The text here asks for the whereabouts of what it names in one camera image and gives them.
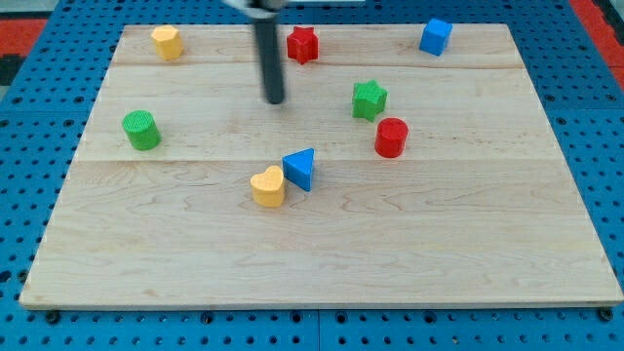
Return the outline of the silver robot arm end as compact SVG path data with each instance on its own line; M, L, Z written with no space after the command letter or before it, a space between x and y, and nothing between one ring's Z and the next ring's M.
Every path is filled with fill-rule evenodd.
M223 2L254 20L274 18L289 3L288 0L223 0Z

